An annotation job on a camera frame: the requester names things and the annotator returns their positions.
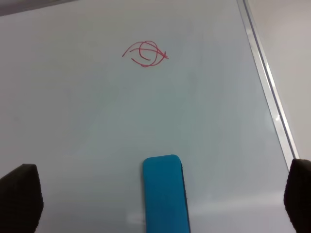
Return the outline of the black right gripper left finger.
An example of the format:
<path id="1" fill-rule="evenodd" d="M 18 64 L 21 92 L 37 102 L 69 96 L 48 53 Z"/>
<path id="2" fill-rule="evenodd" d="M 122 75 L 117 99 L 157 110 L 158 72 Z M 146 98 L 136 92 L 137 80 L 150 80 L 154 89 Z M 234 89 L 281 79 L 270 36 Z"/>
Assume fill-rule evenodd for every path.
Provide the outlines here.
<path id="1" fill-rule="evenodd" d="M 0 179 L 0 231 L 34 233 L 44 202 L 35 164 L 22 164 Z"/>

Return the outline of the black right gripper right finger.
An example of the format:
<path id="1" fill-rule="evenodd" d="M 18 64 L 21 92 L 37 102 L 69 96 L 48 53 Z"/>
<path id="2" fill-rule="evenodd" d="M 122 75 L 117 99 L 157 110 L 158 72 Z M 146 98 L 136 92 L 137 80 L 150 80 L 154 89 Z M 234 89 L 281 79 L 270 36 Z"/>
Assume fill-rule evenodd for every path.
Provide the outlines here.
<path id="1" fill-rule="evenodd" d="M 293 159 L 284 192 L 284 206 L 297 233 L 311 231 L 311 162 Z"/>

